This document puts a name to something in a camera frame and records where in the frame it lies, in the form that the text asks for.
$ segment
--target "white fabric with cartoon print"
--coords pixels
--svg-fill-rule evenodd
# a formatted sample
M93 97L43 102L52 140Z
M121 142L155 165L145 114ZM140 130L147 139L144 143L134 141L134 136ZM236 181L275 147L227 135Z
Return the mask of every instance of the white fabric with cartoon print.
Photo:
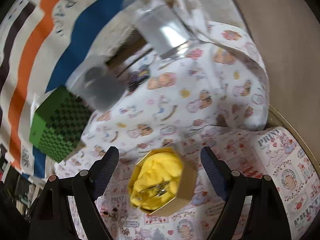
M268 78L263 64L257 63L263 63L260 54L257 50L252 53L250 46L246 49L251 40L239 28L212 23L209 30L215 40L218 33L233 50L200 42L185 58L168 65L154 60L157 55L151 52L130 67L131 73L149 69L150 78L134 92L125 92L110 111L92 115L82 140L87 147L98 149L93 155L113 145L126 158L136 159L143 155L137 149L145 144L162 139L165 145L204 125L264 128ZM129 82L130 74L126 75L128 79L122 80Z
M283 127L265 131L246 131L211 126L196 121L196 128L181 135L173 143L175 136L168 135L159 140L141 143L137 154L144 154L150 148L170 144L198 171L194 196L190 203L169 217L150 217L130 206L127 185L136 161L122 156L104 195L96 201L100 215L114 239L127 240L121 233L118 223L106 216L117 208L119 216L127 216L125 227L130 239L140 240L205 240L215 225L223 208L224 201L214 192L208 176L200 162L200 150L210 146L220 160L230 169L239 170L245 176L261 178L269 174L279 191L287 212L291 235L298 240L308 229L320 208L320 182L309 158ZM104 151L96 147L95 159L101 158ZM75 170L85 168L92 160L92 149L82 149L65 166L56 168L59 177L73 175ZM86 239L76 212L74 199L70 197L71 213L78 235ZM247 198L233 239L239 239L244 230L251 198Z

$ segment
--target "green box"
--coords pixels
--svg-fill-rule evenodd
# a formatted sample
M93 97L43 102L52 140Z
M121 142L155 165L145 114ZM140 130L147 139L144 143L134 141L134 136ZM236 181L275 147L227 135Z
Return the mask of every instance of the green box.
M58 87L35 111L29 141L57 162L76 148L91 116L80 102L65 87Z

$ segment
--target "blue stripe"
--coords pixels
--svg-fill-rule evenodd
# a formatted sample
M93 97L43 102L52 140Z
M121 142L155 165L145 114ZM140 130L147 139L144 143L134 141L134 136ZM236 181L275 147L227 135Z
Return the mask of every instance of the blue stripe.
M32 153L35 158L35 163L33 167L33 170L34 170L33 176L38 178L44 178L46 155L40 152L36 147L33 147Z
M46 92L64 85L83 62L90 46L102 28L121 10L123 0L96 0L85 9L74 24L71 43L58 60Z
M25 179L27 179L27 180L28 180L28 179L29 179L29 177L30 177L30 175L25 174L25 173L22 173L22 174L21 174L21 176L22 176L22 177L24 177L24 178L25 178Z

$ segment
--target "plastic bottle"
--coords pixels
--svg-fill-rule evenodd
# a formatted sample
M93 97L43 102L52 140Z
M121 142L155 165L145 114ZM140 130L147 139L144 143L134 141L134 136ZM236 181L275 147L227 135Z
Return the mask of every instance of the plastic bottle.
M163 0L124 0L123 8L137 4L133 24L162 59L181 57L191 36Z
M93 109L103 113L121 98L126 87L119 83L105 64L105 56L91 55L70 75L67 89Z

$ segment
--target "yellow cloth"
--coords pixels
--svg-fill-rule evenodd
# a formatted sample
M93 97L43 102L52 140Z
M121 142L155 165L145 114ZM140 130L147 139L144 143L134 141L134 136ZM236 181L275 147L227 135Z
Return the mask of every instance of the yellow cloth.
M160 208L177 193L182 169L181 160L173 153L156 153L148 157L143 163L138 179L133 185L133 191L130 196L131 203L136 206L141 205L142 208L148 210ZM140 195L139 197L143 198L142 200L135 198L136 194L141 190L166 180L171 180L171 182L165 186L167 192L162 196L153 197L156 192L154 189Z

